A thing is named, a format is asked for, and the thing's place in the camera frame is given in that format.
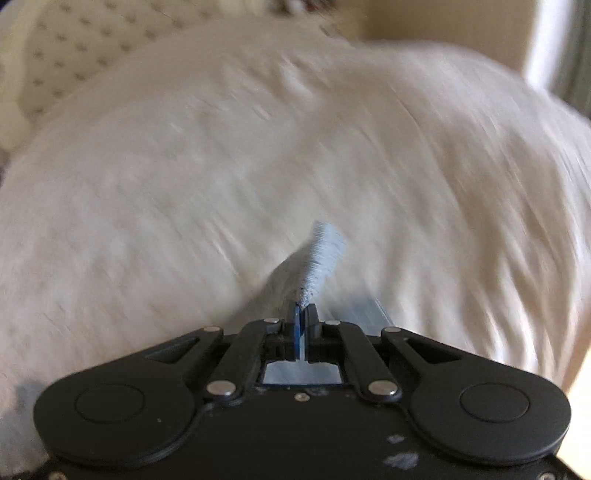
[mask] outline white bedding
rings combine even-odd
[[[562,387],[589,346],[589,124],[476,54],[214,21],[51,117],[0,188],[0,474],[44,459],[47,384],[263,316],[316,219],[348,242],[325,304]]]

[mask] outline black plastic body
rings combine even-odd
[[[262,383],[267,364],[299,356],[300,334],[341,385]],[[235,389],[214,395],[215,381]],[[578,478],[554,456],[570,406],[552,383],[406,330],[321,323],[314,305],[66,377],[34,418],[52,455],[35,480]]]

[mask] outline metal pin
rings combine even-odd
[[[376,380],[369,384],[368,390],[379,397],[391,397],[398,391],[398,386],[390,380]]]
[[[68,480],[68,477],[62,472],[52,472],[47,476],[48,480]]]
[[[308,401],[310,399],[310,396],[307,393],[296,393],[294,395],[295,401]]]
[[[229,397],[236,391],[236,385],[228,380],[216,380],[208,384],[206,389],[216,397]]]

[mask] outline beige wall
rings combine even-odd
[[[370,38],[455,43],[519,72],[527,61],[539,4],[538,0],[351,1],[363,1]]]

